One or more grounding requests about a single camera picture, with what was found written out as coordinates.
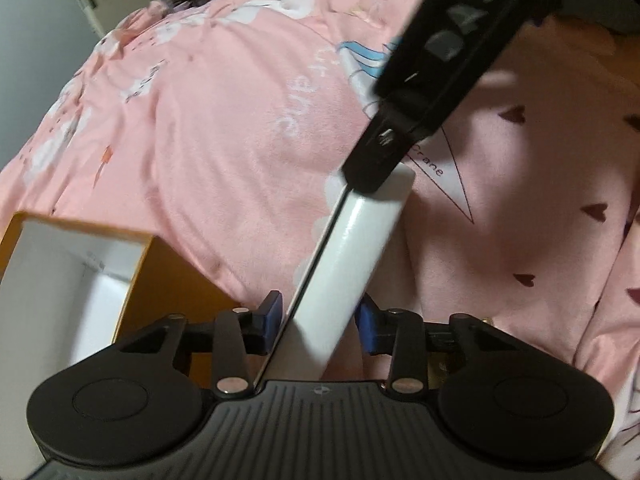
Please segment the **orange cardboard storage box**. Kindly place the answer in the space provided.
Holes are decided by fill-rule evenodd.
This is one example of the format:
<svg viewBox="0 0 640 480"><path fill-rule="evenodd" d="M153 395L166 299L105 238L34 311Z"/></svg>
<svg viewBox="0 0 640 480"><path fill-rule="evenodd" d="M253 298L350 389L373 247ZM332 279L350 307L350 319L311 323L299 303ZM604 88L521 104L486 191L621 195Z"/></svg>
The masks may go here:
<svg viewBox="0 0 640 480"><path fill-rule="evenodd" d="M1 475L43 462L26 422L44 380L171 313L239 307L159 236L18 212L1 241Z"/></svg>

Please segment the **pink cloud print duvet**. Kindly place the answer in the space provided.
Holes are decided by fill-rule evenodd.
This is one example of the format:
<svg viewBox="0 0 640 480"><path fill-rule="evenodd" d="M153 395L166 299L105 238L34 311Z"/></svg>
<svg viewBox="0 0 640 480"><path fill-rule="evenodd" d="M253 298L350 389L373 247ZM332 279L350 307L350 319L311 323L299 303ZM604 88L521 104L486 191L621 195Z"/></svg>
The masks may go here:
<svg viewBox="0 0 640 480"><path fill-rule="evenodd" d="M128 15L1 173L17 211L160 234L242 304L291 296L418 0L213 0ZM521 29L412 154L380 304L488 318L598 378L600 460L639 474L639 36Z"/></svg>

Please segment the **white glasses case box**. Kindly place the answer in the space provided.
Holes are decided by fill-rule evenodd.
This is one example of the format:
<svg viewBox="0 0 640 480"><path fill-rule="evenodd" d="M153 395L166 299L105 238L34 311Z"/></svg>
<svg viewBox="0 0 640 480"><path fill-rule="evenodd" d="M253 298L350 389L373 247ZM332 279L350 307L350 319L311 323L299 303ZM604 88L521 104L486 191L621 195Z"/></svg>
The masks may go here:
<svg viewBox="0 0 640 480"><path fill-rule="evenodd" d="M257 387L268 380L320 380L367 291L415 177L400 164L370 195L352 190L342 177L329 178L331 215L300 276Z"/></svg>

